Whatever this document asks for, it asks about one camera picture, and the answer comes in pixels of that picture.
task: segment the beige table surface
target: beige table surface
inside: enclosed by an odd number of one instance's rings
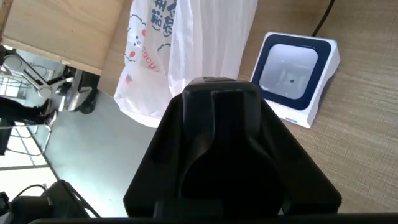
[[[113,95],[123,69],[125,2],[100,88]],[[268,31],[310,35],[326,0],[259,0],[239,78],[249,80]],[[398,1],[337,0],[319,37],[341,64],[311,129],[285,123],[343,196],[340,212],[398,212]]]
[[[100,75],[123,3],[14,0],[2,43]]]

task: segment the wooden board edge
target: wooden board edge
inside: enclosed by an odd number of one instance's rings
[[[33,46],[30,46],[30,45],[18,42],[16,40],[12,40],[10,38],[7,38],[6,36],[4,36],[2,38],[2,42],[1,43],[4,44],[4,45],[13,47],[15,49],[24,50],[26,52],[29,52],[29,53],[32,53],[32,54],[36,54],[38,56],[45,57],[47,59],[56,61],[56,62],[61,63],[63,65],[68,65],[68,66],[71,66],[73,68],[77,68],[77,69],[80,69],[80,70],[83,70],[83,71],[86,71],[86,72],[90,72],[90,73],[93,73],[93,74],[96,74],[96,75],[101,75],[101,73],[102,73],[102,69],[100,69],[100,68],[96,68],[96,67],[93,67],[91,65],[87,65],[87,64],[84,64],[84,63],[81,63],[81,62],[77,62],[75,60],[71,60],[71,59],[68,59],[68,58],[65,58],[65,57],[61,57],[61,56],[53,54],[51,52],[48,52],[48,51],[45,51],[45,50],[42,50],[42,49],[38,49],[36,47],[33,47]]]

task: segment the black cable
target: black cable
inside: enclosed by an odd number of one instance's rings
[[[330,0],[329,2],[329,6],[326,9],[321,21],[319,21],[317,28],[315,28],[315,30],[312,33],[312,36],[315,37],[318,34],[318,31],[321,29],[323,23],[325,22],[326,18],[329,16],[329,12],[331,10],[331,7],[333,6],[333,4],[335,3],[335,0]]]
[[[32,187],[41,187],[41,188],[45,191],[45,188],[44,188],[43,185],[34,184],[34,185],[30,185],[30,186],[26,187],[24,190],[22,190],[21,192],[19,192],[19,194],[17,194],[17,196],[15,196],[15,198],[21,196],[21,194],[23,194],[26,190],[31,189]]]

